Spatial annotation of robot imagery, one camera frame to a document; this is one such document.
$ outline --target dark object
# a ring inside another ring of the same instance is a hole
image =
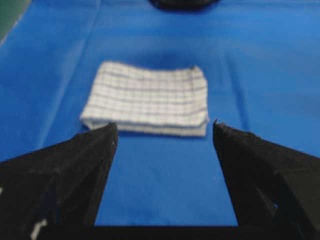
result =
[[[109,124],[0,163],[0,238],[28,239],[43,219],[92,226],[117,142]]]
[[[198,10],[217,0],[150,0],[156,7],[162,9]]]
[[[224,124],[213,130],[239,226],[320,239],[320,158]]]

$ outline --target folded towel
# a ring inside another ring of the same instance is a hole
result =
[[[198,67],[155,71],[104,62],[80,116],[90,129],[205,136],[208,85]]]

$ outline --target checkered cloth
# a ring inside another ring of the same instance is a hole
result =
[[[198,67],[153,71],[104,62],[80,119],[90,129],[116,122],[124,131],[205,136],[207,95]]]

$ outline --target table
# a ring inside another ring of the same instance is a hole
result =
[[[0,161],[87,131],[102,61],[199,66],[204,138],[119,133],[96,225],[236,226],[214,119],[320,156],[320,2],[221,0],[168,12],[147,0],[33,0],[0,46]]]

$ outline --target blue fabric surface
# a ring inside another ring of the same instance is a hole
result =
[[[166,12],[147,0],[33,0],[0,46],[0,161],[87,131],[102,61],[199,66],[205,138],[121,132],[97,225],[237,225],[212,143],[215,118],[320,156],[320,3],[221,0]]]

